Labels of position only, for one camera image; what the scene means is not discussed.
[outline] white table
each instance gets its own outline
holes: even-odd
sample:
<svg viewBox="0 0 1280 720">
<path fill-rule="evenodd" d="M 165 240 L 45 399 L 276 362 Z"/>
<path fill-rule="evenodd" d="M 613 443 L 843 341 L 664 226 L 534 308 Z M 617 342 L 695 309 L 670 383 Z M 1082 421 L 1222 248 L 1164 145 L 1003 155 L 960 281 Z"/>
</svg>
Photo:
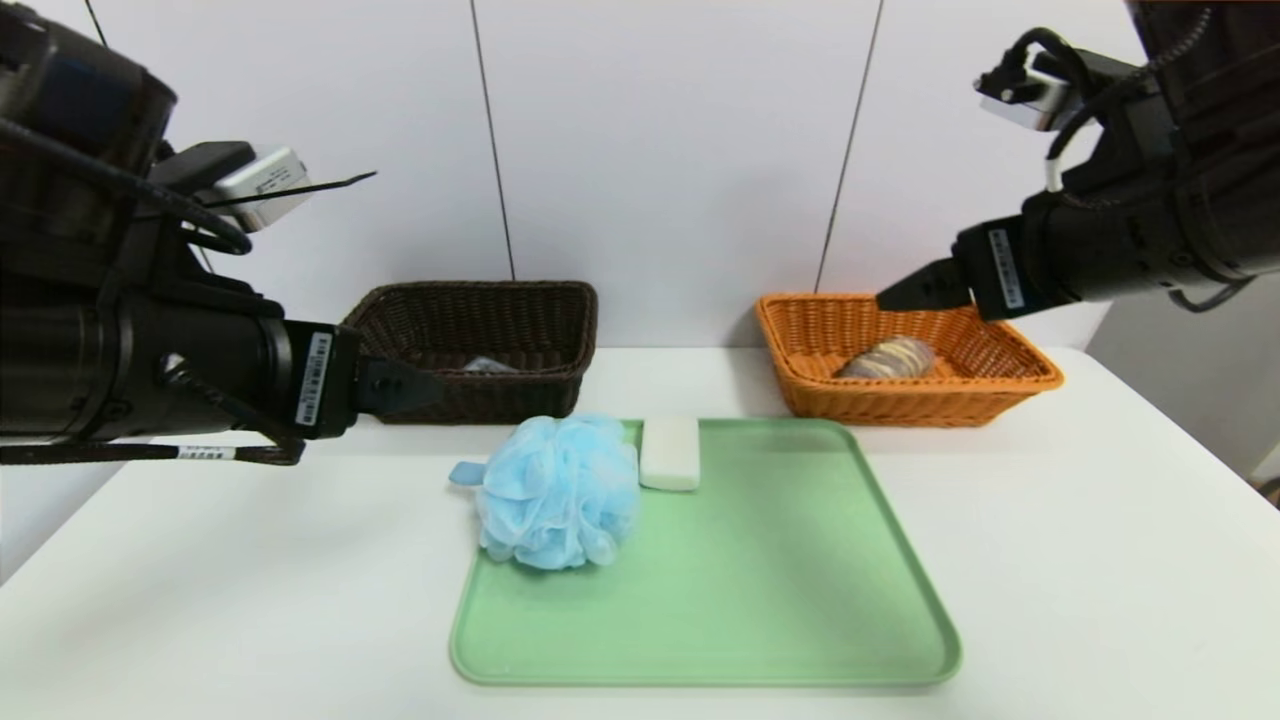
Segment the white table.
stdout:
<svg viewBox="0 0 1280 720">
<path fill-rule="evenodd" d="M 125 468 L 0 588 L 0 717 L 1280 717 L 1280 514 L 1052 356 L 1066 386 L 987 428 L 854 430 L 960 630 L 943 685 L 468 684 L 447 642 L 471 507 L 445 477 L 507 430 L 361 423 L 294 469 Z M 579 407 L 785 414 L 754 350 L 602 350 Z"/>
</svg>

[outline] white wall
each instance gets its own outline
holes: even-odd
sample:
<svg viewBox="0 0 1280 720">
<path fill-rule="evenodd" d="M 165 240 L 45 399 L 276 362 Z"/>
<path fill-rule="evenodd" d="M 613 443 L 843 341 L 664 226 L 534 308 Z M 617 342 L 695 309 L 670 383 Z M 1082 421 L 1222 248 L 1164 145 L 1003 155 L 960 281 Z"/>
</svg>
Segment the white wall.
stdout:
<svg viewBox="0 0 1280 720">
<path fill-rule="evenodd" d="M 1034 26 L 1144 61 L 1119 0 L 884 0 L 823 292 L 878 291 L 947 256 L 957 231 L 1016 214 L 1043 187 L 1051 136 L 980 110 L 973 91 Z M 1082 132 L 1068 159 L 1082 160 L 1096 137 Z M 1084 347 L 1105 311 L 1075 305 L 1016 325 L 1039 345 Z"/>
<path fill-rule="evenodd" d="M 516 275 L 599 342 L 756 343 L 812 291 L 877 0 L 477 0 Z"/>
<path fill-rule="evenodd" d="M 294 147 L 312 197 L 212 256 L 289 315 L 338 322 L 375 286 L 509 279 L 467 0 L 96 0 L 111 47 L 178 94 L 169 137 Z"/>
</svg>

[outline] plastic tray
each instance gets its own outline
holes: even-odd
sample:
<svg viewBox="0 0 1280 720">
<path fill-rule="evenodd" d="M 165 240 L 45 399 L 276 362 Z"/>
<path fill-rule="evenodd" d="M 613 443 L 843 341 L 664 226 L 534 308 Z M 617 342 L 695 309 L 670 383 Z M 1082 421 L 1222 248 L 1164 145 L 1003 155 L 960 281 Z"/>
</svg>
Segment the plastic tray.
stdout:
<svg viewBox="0 0 1280 720">
<path fill-rule="evenodd" d="M 960 638 L 849 430 L 700 427 L 701 487 L 644 491 L 614 565 L 544 573 L 477 555 L 451 641 L 458 673 L 511 685 L 916 685 L 956 671 Z"/>
</svg>

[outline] white label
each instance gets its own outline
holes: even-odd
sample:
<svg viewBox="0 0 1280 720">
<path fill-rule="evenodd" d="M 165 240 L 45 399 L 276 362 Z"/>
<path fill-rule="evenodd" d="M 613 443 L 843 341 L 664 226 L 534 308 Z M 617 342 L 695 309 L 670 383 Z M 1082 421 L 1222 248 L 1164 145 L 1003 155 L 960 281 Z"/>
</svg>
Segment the white label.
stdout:
<svg viewBox="0 0 1280 720">
<path fill-rule="evenodd" d="M 179 445 L 178 460 L 236 460 L 236 448 L 211 445 Z"/>
<path fill-rule="evenodd" d="M 302 389 L 298 392 L 298 414 L 294 421 L 300 425 L 315 425 L 320 413 L 320 396 L 324 393 L 324 374 L 329 370 L 329 346 L 333 334 L 315 333 L 311 336 L 311 348 L 307 351 L 307 368 L 302 374 Z"/>
<path fill-rule="evenodd" d="M 987 231 L 991 240 L 991 254 L 996 256 L 996 273 L 1000 275 L 1000 288 L 1005 291 L 1005 306 L 1018 310 L 1027 305 L 1023 300 L 1023 283 L 1018 282 L 1018 266 L 1014 265 L 1014 249 L 1009 246 L 1009 234 L 996 228 Z"/>
</svg>

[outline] soap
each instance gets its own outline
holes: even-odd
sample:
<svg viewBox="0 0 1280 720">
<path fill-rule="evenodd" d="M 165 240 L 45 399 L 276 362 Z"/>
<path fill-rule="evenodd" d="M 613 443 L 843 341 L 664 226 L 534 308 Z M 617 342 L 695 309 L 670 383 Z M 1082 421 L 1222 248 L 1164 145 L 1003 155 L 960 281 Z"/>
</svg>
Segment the soap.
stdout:
<svg viewBox="0 0 1280 720">
<path fill-rule="evenodd" d="M 698 418 L 653 418 L 640 439 L 640 484 L 689 492 L 701 479 Z"/>
</svg>

